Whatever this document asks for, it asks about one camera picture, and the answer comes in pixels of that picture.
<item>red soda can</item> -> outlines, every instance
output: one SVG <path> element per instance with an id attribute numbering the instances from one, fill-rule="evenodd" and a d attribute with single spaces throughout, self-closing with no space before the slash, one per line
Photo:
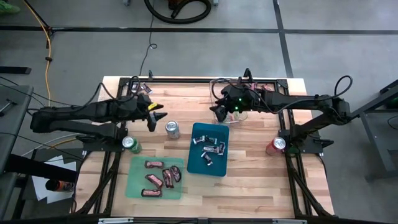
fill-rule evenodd
<path id="1" fill-rule="evenodd" d="M 286 147 L 285 139 L 276 137 L 266 147 L 266 152 L 270 156 L 282 154 Z"/>

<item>green soda can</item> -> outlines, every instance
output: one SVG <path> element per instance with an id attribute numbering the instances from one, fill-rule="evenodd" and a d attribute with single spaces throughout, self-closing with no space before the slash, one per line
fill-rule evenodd
<path id="1" fill-rule="evenodd" d="M 122 144 L 125 149 L 130 150 L 134 154 L 138 154 L 142 150 L 141 143 L 131 136 L 124 137 Z"/>

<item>teal tray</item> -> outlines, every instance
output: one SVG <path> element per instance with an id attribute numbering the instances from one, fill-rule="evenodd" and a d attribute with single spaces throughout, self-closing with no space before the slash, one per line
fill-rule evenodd
<path id="1" fill-rule="evenodd" d="M 200 156 L 203 153 L 203 146 L 212 144 L 209 142 L 199 142 L 198 144 L 194 144 L 191 140 L 187 171 L 192 174 L 205 174 L 224 177 L 226 175 L 226 165 L 228 158 L 229 128 L 227 126 L 217 124 L 193 124 L 191 138 L 198 138 L 203 135 L 207 135 L 211 138 L 217 138 L 218 145 L 220 142 L 225 142 L 224 155 L 220 156 L 215 153 L 208 152 L 208 155 L 211 157 L 211 161 L 213 161 L 213 164 L 208 166 L 206 160 Z"/>
<path id="2" fill-rule="evenodd" d="M 181 171 L 181 181 L 176 183 L 173 181 L 174 188 L 166 189 L 165 186 L 162 187 L 162 196 L 156 198 L 142 197 L 141 190 L 143 189 L 153 189 L 156 187 L 154 184 L 145 179 L 147 174 L 154 174 L 159 179 L 163 180 L 162 169 L 158 168 L 145 168 L 145 161 L 162 161 L 165 164 L 165 169 L 171 166 L 177 166 Z M 130 162 L 129 176 L 127 178 L 126 186 L 126 197 L 129 198 L 148 198 L 149 200 L 158 199 L 174 199 L 178 200 L 181 198 L 182 194 L 182 182 L 184 180 L 184 160 L 180 158 L 171 157 L 146 157 L 146 156 L 134 156 Z"/>

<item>silver soda can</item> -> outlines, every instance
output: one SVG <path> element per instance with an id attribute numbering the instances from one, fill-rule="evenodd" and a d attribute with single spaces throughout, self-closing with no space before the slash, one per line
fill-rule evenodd
<path id="1" fill-rule="evenodd" d="M 169 121 L 166 124 L 166 132 L 170 139 L 178 139 L 180 137 L 180 128 L 176 121 Z"/>

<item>yellow cable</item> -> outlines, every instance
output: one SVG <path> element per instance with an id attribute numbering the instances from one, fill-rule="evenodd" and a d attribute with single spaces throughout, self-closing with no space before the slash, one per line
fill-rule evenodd
<path id="1" fill-rule="evenodd" d="M 26 4 L 26 2 L 24 2 L 24 3 L 27 6 L 27 8 L 31 11 L 33 16 L 35 16 L 37 22 L 39 22 L 40 26 L 42 27 L 42 29 L 44 31 L 44 34 L 45 34 L 45 36 L 47 38 L 47 42 L 49 43 L 49 58 L 51 58 L 51 41 L 50 41 L 49 34 L 45 30 L 42 21 L 40 21 L 40 19 L 36 16 L 36 13 L 33 11 L 33 9 L 28 4 Z M 48 81 L 49 67 L 50 67 L 50 61 L 47 61 L 47 65 L 45 67 L 45 84 L 46 84 L 46 87 L 47 87 L 47 94 L 49 95 L 49 99 L 51 100 L 51 93 L 50 93 L 50 87 L 49 87 L 49 81 Z"/>
<path id="2" fill-rule="evenodd" d="M 62 141 L 62 142 L 58 142 L 58 143 L 56 143 L 55 145 L 51 146 L 50 149 L 53 148 L 53 147 L 57 147 L 57 146 L 59 146 L 59 145 L 61 145 L 61 144 L 68 143 L 68 142 L 72 142 L 72 141 L 75 141 L 75 140 L 77 140 L 77 139 L 76 139 L 76 138 L 73 138 L 73 139 L 64 140 L 64 141 Z"/>

